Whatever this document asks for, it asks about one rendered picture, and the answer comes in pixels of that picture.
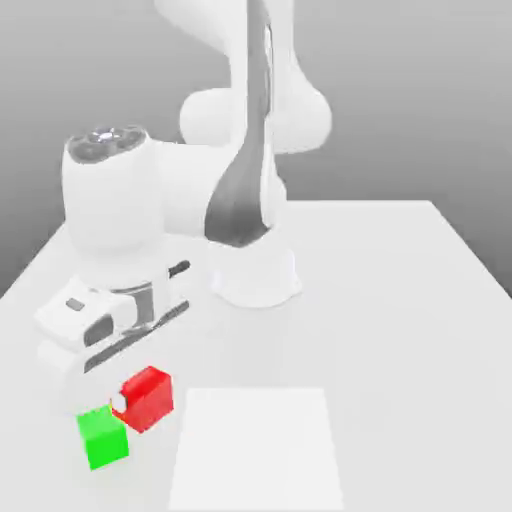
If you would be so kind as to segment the small red cube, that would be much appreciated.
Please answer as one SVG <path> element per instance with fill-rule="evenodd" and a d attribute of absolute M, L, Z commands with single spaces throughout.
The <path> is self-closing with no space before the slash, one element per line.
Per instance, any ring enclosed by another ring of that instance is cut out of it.
<path fill-rule="evenodd" d="M 149 430 L 174 409 L 172 377 L 153 366 L 130 377 L 119 392 L 126 398 L 126 411 L 112 412 L 138 433 Z"/>

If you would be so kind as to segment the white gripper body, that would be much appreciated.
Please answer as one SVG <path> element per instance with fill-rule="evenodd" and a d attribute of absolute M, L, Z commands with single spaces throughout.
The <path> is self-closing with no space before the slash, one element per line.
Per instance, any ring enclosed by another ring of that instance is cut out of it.
<path fill-rule="evenodd" d="M 98 317 L 86 330 L 64 333 L 53 332 L 43 339 L 37 348 L 41 363 L 52 371 L 65 385 L 88 379 L 95 379 L 101 366 L 124 368 L 135 347 L 140 345 L 157 330 L 178 318 L 190 307 L 187 300 L 181 300 L 159 319 L 122 331 L 114 322 L 115 315 L 105 313 Z"/>

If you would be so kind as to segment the small green cube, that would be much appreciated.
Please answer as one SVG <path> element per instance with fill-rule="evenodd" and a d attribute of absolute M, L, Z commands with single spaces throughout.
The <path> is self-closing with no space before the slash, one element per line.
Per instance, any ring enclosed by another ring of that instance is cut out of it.
<path fill-rule="evenodd" d="M 125 425 L 109 405 L 80 414 L 76 421 L 91 471 L 129 455 Z"/>

